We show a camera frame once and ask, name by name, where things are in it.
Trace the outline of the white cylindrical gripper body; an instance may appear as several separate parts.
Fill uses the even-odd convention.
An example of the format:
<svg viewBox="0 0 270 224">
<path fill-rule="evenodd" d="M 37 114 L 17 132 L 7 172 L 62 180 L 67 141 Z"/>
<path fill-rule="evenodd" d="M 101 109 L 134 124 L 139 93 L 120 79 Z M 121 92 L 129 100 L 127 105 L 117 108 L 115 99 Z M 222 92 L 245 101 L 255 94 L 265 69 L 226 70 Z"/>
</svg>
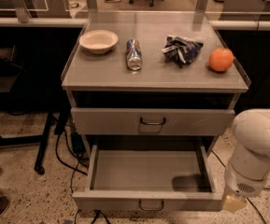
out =
<svg viewBox="0 0 270 224">
<path fill-rule="evenodd" d="M 225 191 L 243 197 L 258 196 L 270 173 L 270 166 L 264 163 L 234 164 L 229 162 L 225 169 Z"/>
</svg>

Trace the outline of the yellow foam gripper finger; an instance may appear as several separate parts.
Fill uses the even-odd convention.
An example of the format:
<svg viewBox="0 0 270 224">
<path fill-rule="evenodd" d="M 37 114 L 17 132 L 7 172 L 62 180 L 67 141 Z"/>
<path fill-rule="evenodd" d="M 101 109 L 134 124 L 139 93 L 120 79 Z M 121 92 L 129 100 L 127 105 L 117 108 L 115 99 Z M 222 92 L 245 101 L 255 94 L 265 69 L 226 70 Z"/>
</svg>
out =
<svg viewBox="0 0 270 224">
<path fill-rule="evenodd" d="M 244 196 L 236 193 L 226 193 L 222 198 L 222 209 L 232 214 L 247 207 L 247 201 Z"/>
</svg>

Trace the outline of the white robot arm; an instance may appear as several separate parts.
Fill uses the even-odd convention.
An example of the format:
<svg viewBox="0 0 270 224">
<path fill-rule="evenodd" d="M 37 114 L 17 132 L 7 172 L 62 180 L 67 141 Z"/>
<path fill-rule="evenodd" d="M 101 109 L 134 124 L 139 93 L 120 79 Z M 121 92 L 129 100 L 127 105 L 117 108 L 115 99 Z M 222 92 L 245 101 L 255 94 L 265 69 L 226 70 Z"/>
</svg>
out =
<svg viewBox="0 0 270 224">
<path fill-rule="evenodd" d="M 270 173 L 270 109 L 249 109 L 233 121 L 236 146 L 224 173 L 222 209 L 244 209 L 246 199 L 261 194 Z"/>
</svg>

